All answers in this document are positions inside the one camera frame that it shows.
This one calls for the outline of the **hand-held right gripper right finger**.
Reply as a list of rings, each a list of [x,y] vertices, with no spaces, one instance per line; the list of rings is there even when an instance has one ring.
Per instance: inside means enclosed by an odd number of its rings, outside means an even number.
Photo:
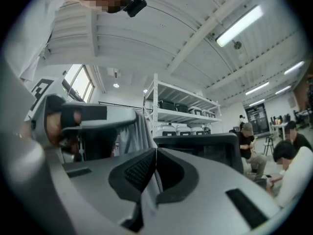
[[[146,235],[262,235],[280,209],[256,183],[222,163],[180,151],[165,152],[198,172],[193,191],[182,201],[158,204],[146,217]]]

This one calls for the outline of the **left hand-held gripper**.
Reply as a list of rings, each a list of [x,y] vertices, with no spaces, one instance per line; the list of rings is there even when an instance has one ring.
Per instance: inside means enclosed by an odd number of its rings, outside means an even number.
[[[24,134],[37,141],[44,149],[57,147],[63,152],[71,154],[74,162],[80,162],[82,160],[82,156],[79,153],[80,141],[78,138],[81,127],[82,129],[101,129],[127,126],[136,122],[136,112],[131,108],[100,104],[85,106],[81,102],[66,101],[67,105],[74,105],[81,112],[80,125],[65,129],[66,131],[73,131],[77,134],[77,143],[72,146],[63,145],[62,143],[59,146],[55,146],[50,143],[45,133],[45,101],[48,95],[52,94],[44,94],[41,96],[41,99],[36,101],[33,115],[24,124]]]

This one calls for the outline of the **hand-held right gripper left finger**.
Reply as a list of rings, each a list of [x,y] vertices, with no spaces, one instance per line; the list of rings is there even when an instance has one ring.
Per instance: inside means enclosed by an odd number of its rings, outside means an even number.
[[[139,232],[155,217],[154,148],[63,168],[82,197],[114,224]]]

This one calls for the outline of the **person's left hand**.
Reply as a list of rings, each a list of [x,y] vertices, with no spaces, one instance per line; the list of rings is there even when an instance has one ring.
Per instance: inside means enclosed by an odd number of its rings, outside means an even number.
[[[74,105],[67,105],[64,98],[52,94],[45,101],[45,133],[51,144],[72,146],[77,143],[77,134],[66,128],[77,127],[81,123],[81,112]]]

